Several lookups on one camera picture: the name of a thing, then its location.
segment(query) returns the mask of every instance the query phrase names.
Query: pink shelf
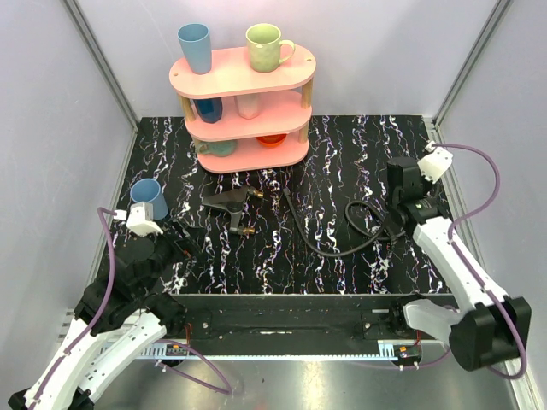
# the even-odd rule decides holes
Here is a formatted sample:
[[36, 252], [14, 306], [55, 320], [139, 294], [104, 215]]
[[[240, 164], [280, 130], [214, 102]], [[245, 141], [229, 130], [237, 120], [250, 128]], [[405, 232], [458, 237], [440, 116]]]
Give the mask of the pink shelf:
[[[283, 47], [281, 55], [288, 53]], [[247, 47], [213, 50], [213, 67], [206, 74], [194, 74], [185, 58], [173, 64], [169, 80], [186, 98], [228, 97], [253, 92], [279, 91], [306, 84], [315, 72], [315, 58], [298, 45], [294, 56], [271, 73], [258, 73], [249, 65]]]
[[304, 127], [311, 117], [311, 107], [302, 108], [300, 100], [301, 95], [296, 91], [263, 93], [260, 95], [261, 113], [247, 120], [239, 116], [235, 98], [224, 97], [220, 120], [208, 124], [196, 114], [194, 121], [186, 121], [186, 128], [191, 135], [202, 141], [288, 134]]
[[229, 156], [197, 154], [197, 158], [212, 173], [236, 173], [296, 164], [306, 156], [308, 148], [309, 142], [299, 143], [298, 133], [293, 132], [279, 147], [266, 148], [255, 138], [248, 138], [238, 141], [238, 147]]

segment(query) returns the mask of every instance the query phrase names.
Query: green mug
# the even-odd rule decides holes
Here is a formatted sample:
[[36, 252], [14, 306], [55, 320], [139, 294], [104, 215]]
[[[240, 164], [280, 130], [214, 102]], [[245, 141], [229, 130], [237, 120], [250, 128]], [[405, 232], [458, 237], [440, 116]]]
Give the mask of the green mug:
[[[281, 30], [273, 24], [255, 24], [246, 33], [249, 61], [253, 70], [259, 73], [269, 73], [292, 57], [295, 45], [290, 40], [281, 40]], [[281, 58], [281, 46], [292, 48], [290, 56]]]
[[237, 146], [237, 139], [228, 139], [227, 141], [216, 141], [213, 143], [196, 141], [196, 149], [199, 154], [211, 154], [214, 156], [229, 156], [236, 150]]

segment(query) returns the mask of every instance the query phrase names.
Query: brass connector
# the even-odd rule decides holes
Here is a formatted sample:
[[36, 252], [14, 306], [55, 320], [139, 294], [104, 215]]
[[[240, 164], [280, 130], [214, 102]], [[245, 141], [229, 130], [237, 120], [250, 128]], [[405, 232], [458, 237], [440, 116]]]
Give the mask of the brass connector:
[[252, 195], [252, 196], [256, 196], [258, 198], [263, 198], [264, 197], [264, 194], [262, 192], [260, 192], [258, 189], [256, 188], [253, 188], [253, 187], [250, 187], [249, 188], [249, 193]]
[[252, 235], [253, 233], [255, 233], [255, 228], [243, 228], [241, 229], [241, 234], [242, 235]]

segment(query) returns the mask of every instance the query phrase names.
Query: blue cup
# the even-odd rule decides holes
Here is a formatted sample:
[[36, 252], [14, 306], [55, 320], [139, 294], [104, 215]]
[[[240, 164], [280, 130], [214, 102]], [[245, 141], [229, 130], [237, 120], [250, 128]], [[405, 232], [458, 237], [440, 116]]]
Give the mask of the blue cup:
[[211, 37], [207, 26], [198, 23], [182, 26], [179, 29], [179, 42], [194, 73], [206, 74], [211, 71]]
[[222, 118], [222, 98], [205, 98], [194, 100], [197, 114], [203, 122], [214, 124]]
[[154, 219], [162, 220], [168, 214], [168, 205], [162, 187], [155, 179], [141, 179], [133, 184], [129, 193], [133, 202], [149, 202], [154, 207]]

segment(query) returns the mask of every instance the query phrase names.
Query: light blue mug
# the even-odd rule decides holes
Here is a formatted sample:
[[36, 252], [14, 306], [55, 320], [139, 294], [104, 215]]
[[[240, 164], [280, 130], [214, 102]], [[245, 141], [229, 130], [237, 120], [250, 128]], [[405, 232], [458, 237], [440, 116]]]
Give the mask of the light blue mug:
[[179, 42], [194, 73], [206, 74], [211, 71], [213, 53], [207, 26], [199, 23], [182, 26], [179, 29]]
[[133, 202], [149, 202], [154, 210], [154, 219], [162, 220], [168, 214], [168, 205], [163, 197], [162, 186], [152, 178], [141, 179], [133, 184], [129, 196]]

